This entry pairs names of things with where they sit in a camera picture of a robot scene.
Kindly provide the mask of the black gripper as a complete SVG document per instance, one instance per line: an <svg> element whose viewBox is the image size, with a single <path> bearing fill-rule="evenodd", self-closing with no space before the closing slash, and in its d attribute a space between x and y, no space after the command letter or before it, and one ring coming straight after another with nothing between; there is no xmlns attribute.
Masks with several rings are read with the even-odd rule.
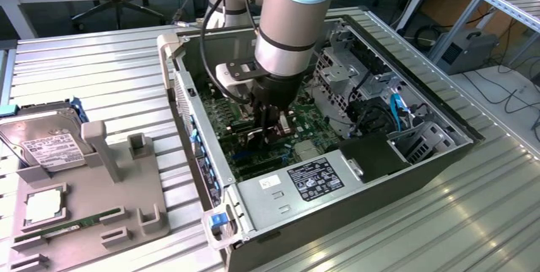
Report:
<svg viewBox="0 0 540 272"><path fill-rule="evenodd" d="M286 111L294 101L302 83L302 74L282 77L265 75L254 79L251 86L253 114L262 116L262 109Z"/></svg>

